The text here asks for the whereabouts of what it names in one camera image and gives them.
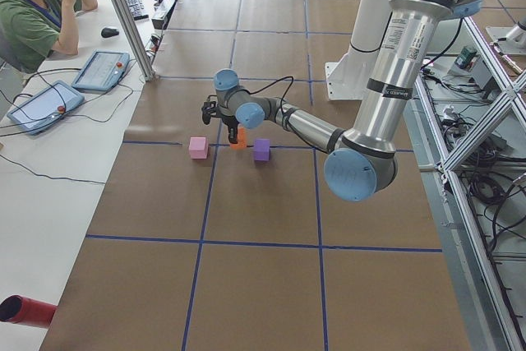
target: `blue joint cap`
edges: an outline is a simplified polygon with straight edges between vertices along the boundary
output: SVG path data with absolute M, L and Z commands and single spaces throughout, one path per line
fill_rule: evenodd
M 453 9 L 453 14 L 449 18 L 446 18 L 446 20 L 455 20 L 477 14 L 482 7 L 482 1 L 483 0 L 475 0 L 474 2 L 459 4 Z
M 238 74 L 232 69 L 222 69 L 215 73 L 214 86 L 216 90 L 231 90 L 239 85 Z
M 265 121 L 265 111 L 258 103 L 243 103 L 236 110 L 236 119 L 246 129 L 254 129 Z
M 363 201 L 376 191 L 376 171 L 355 150 L 340 148 L 329 154 L 324 166 L 330 190 L 345 201 Z

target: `blue tablet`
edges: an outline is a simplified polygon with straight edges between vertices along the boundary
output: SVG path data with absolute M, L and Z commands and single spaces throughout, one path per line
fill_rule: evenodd
M 7 117 L 22 131 L 34 135 L 51 127 L 83 101 L 84 95 L 64 81 L 57 81 L 7 113 Z
M 129 53 L 94 51 L 72 82 L 77 90 L 108 92 L 121 79 L 130 62 Z

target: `person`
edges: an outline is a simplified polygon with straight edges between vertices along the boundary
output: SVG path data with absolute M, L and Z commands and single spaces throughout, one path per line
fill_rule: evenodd
M 75 13 L 97 0 L 0 0 L 0 25 L 23 72 L 36 72 L 53 51 L 78 54 Z

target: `white desk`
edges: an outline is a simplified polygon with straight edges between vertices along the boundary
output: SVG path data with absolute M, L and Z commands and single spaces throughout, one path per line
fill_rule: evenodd
M 95 49 L 128 51 L 134 58 L 109 0 L 99 0 L 98 10 L 79 15 L 77 21 L 81 32 L 79 55 L 53 55 L 40 71 L 82 67 Z M 121 34 L 103 39 L 100 31 L 109 25 L 118 27 Z M 137 27 L 146 43 L 154 31 L 151 21 L 138 21 Z M 59 72 L 44 78 L 69 83 L 75 75 Z M 108 122 L 71 117 L 38 136 L 0 137 L 5 145 L 0 154 L 37 173 L 105 182 L 144 84 L 137 65 L 122 83 L 133 92 Z M 45 86 L 35 76 L 24 92 L 34 94 Z M 74 114 L 106 119 L 130 89 L 117 86 Z M 95 96 L 85 94 L 86 100 Z M 0 126 L 9 124 L 6 118 L 0 122 Z M 0 134 L 18 131 L 13 127 L 1 129 Z M 58 303 L 103 188 L 85 182 L 36 177 L 0 158 L 0 299 L 21 294 Z M 0 349 L 35 351 L 44 336 L 45 330 L 1 323 Z

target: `pink cube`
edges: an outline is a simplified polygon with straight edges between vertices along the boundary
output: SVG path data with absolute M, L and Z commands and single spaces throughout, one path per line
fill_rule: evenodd
M 206 159 L 208 157 L 208 141 L 206 137 L 191 137 L 188 151 L 192 159 Z
M 269 139 L 255 139 L 254 140 L 254 160 L 267 161 L 270 159 L 270 140 Z

